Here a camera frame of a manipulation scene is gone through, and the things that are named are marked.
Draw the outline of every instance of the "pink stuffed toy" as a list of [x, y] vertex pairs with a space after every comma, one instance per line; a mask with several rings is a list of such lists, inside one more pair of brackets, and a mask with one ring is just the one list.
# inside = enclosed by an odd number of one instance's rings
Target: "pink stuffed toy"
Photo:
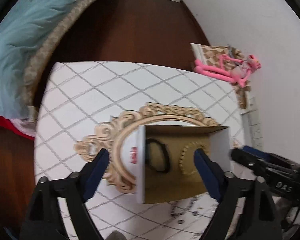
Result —
[[[240, 65], [230, 71], [226, 71], [223, 66], [224, 59], [238, 62]], [[249, 55], [246, 60], [231, 58], [228, 55], [220, 55], [219, 63], [221, 68], [204, 65], [199, 59], [196, 59], [194, 71], [208, 77], [217, 78], [230, 83], [238, 83], [243, 88], [251, 73], [261, 68], [261, 64], [253, 55]]]

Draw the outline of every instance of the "cardboard box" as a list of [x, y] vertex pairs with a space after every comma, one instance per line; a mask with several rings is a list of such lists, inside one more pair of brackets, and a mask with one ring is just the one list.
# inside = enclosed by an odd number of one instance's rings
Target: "cardboard box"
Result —
[[[161, 173], [145, 165], [146, 139], [166, 145], [171, 169]], [[224, 171], [231, 170], [229, 128], [223, 126], [143, 125], [138, 128], [137, 202], [163, 203], [189, 198], [206, 192], [193, 163], [193, 153], [203, 148]], [[163, 166], [160, 148], [149, 145], [152, 166]]]

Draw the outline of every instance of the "bed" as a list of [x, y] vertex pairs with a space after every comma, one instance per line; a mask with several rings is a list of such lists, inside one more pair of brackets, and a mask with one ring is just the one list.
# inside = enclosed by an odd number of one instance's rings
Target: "bed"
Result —
[[42, 72], [63, 35], [94, 1], [0, 0], [1, 126], [34, 137], [33, 99]]

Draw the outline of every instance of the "light blue bedsheet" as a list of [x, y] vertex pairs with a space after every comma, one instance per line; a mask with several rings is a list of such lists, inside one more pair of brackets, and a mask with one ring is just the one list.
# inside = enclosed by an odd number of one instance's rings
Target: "light blue bedsheet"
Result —
[[26, 118], [24, 69], [77, 0], [19, 0], [0, 24], [0, 115]]

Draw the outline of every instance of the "ornate frame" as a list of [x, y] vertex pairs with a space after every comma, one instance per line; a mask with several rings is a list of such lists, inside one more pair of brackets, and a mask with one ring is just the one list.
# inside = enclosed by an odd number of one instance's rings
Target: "ornate frame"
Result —
[[92, 161], [98, 152], [105, 148], [110, 153], [110, 163], [104, 175], [111, 185], [122, 192], [135, 192], [136, 178], [124, 166], [120, 157], [121, 146], [125, 138], [139, 125], [159, 121], [183, 121], [199, 126], [218, 126], [213, 118], [206, 117], [199, 108], [168, 106], [158, 103], [146, 103], [139, 111], [124, 111], [110, 122], [95, 127], [95, 134], [77, 141], [74, 150], [87, 161]]

